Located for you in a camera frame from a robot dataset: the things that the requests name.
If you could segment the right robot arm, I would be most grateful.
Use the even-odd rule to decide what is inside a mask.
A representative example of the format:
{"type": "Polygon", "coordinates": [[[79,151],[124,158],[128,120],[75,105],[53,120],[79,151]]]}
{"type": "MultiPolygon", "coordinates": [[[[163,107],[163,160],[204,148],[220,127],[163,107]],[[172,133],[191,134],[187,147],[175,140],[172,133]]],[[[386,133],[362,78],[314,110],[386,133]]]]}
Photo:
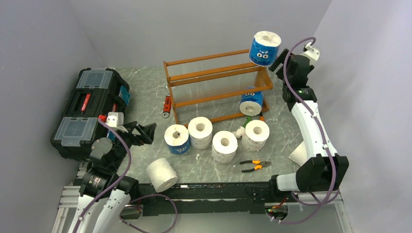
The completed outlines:
{"type": "Polygon", "coordinates": [[[340,156],[332,145],[320,119],[316,95],[307,85],[314,69],[309,50],[294,55],[284,49],[270,66],[282,80],[282,98],[298,123],[306,149],[305,161],[295,173],[274,175],[268,196],[280,201],[288,191],[337,191],[349,167],[346,156],[340,156]]]}

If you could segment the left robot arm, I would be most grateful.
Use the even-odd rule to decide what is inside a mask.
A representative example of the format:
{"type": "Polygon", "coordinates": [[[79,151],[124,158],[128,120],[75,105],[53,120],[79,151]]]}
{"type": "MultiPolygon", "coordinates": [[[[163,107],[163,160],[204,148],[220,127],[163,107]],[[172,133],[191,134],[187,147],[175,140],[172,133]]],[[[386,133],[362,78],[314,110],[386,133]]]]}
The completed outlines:
{"type": "Polygon", "coordinates": [[[103,122],[99,119],[98,123],[116,139],[96,140],[92,155],[96,155],[100,161],[106,156],[119,156],[118,162],[127,159],[127,166],[120,175],[118,167],[109,169],[96,164],[90,166],[80,185],[70,233],[105,233],[125,205],[135,203],[139,199],[138,180],[126,175],[132,164],[130,148],[152,144],[157,127],[156,123],[142,126],[136,121],[125,126],[111,124],[109,120],[103,122]]]}

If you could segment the blue paper roll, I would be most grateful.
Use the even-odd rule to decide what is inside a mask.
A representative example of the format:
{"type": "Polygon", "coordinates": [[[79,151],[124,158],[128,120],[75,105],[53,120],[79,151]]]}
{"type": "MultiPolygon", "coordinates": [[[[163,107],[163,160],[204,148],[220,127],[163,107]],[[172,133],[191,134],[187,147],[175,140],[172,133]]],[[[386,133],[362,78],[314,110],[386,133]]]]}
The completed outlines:
{"type": "Polygon", "coordinates": [[[190,148],[189,131],[184,125],[169,126],[165,130],[164,140],[172,154],[183,154],[190,148]]]}
{"type": "Polygon", "coordinates": [[[240,112],[247,116],[256,116],[262,111],[263,92],[243,94],[240,100],[240,112]]]}
{"type": "Polygon", "coordinates": [[[281,37],[273,32],[260,31],[254,35],[249,59],[252,63],[261,67],[268,67],[276,60],[281,37]]]}

